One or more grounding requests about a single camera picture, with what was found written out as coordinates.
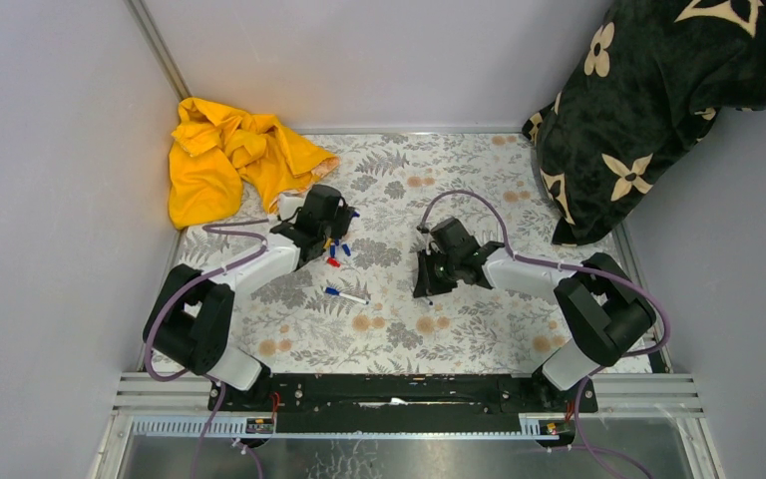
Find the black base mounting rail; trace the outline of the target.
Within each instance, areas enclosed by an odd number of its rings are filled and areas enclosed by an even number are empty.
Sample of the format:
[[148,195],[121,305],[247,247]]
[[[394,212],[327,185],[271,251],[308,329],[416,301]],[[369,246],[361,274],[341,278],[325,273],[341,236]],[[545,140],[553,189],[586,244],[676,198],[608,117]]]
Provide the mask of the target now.
[[247,391],[214,384],[207,407],[262,413],[282,434],[492,434],[523,433],[532,414],[595,413],[598,403],[591,384],[556,391],[528,375],[273,373]]

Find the yellow crumpled cloth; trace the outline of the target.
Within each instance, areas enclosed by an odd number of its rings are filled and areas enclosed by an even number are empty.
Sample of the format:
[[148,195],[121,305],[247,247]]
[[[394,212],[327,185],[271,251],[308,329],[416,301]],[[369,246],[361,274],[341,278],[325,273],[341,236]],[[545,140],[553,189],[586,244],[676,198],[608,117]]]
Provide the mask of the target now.
[[246,185],[274,214],[280,195],[310,190],[340,163],[274,115],[196,97],[180,101],[178,115],[168,155],[168,214],[178,230],[233,216]]

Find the black floral blanket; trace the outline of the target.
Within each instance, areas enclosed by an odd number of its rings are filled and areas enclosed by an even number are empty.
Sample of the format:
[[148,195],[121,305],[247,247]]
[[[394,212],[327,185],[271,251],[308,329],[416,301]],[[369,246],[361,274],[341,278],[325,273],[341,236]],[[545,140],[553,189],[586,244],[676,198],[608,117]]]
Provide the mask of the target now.
[[725,109],[766,109],[766,1],[615,1],[556,97],[522,132],[559,220],[606,237]]

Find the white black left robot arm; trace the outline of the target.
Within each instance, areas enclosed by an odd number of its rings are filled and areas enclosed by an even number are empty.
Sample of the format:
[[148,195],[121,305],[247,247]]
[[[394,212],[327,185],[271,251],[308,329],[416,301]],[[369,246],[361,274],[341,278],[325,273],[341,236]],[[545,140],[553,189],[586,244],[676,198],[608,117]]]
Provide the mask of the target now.
[[267,235],[248,232],[242,224],[210,226],[213,232],[255,239],[253,248],[212,270],[182,263],[169,271],[143,332],[144,365],[152,378],[171,379],[154,370],[158,352],[185,372],[231,387],[231,397],[244,409],[266,403],[267,367],[229,343],[234,304],[321,258],[326,242],[343,239],[358,216],[338,190],[324,185],[281,205],[284,211]]

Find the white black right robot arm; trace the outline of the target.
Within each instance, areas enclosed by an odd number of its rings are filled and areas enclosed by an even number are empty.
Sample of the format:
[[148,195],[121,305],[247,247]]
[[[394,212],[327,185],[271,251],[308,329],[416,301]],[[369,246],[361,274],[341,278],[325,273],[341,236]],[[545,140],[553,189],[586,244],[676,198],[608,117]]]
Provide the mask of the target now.
[[581,264],[520,259],[500,241],[478,243],[454,218],[419,231],[426,244],[417,253],[414,297],[468,284],[552,299],[559,306],[572,337],[534,374],[532,395],[541,409],[560,409],[585,376],[615,365],[654,326],[649,300],[605,253]]

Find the floral patterned table mat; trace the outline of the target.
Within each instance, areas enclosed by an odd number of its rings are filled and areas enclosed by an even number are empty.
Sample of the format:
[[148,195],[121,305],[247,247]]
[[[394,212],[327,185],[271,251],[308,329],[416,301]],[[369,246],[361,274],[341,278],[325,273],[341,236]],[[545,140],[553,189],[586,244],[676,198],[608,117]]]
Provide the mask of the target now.
[[[412,297],[417,224],[457,218],[480,241],[507,228],[517,253],[577,262],[615,254],[612,239],[554,245],[557,213],[531,147],[511,134],[315,135],[339,157],[327,185],[360,217],[333,267],[324,258],[234,304],[231,346],[275,372],[526,373],[570,339],[552,299],[460,285]],[[325,286],[367,298],[359,304]]]

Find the blue cap marker lying crosswise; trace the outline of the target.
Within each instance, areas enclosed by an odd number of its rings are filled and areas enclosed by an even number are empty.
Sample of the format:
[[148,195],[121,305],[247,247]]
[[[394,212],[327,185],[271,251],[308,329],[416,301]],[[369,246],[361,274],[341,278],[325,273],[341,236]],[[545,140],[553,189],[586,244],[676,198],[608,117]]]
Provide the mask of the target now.
[[353,301],[353,302],[356,302],[356,303],[359,303],[359,304],[367,305],[367,304],[370,303],[370,301],[367,298],[358,297],[358,296],[355,296],[355,295],[352,295],[352,294],[340,291],[340,290],[338,290],[338,289],[336,289],[334,287],[331,287],[331,286],[325,286],[323,291],[324,291],[325,294],[332,295],[332,296],[342,297],[344,299],[347,299],[347,300],[350,300],[350,301]]

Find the aluminium frame rail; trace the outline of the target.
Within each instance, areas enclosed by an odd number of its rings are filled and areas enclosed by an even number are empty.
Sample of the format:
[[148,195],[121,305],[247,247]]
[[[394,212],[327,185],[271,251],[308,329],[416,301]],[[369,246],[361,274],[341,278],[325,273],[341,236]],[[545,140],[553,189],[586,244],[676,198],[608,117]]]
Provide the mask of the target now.
[[598,374],[560,391],[528,375],[300,374],[261,376],[243,391],[191,374],[159,382],[122,375],[93,476],[120,476],[131,437],[535,440],[583,450],[581,422],[665,419],[691,474],[723,471],[687,374]]

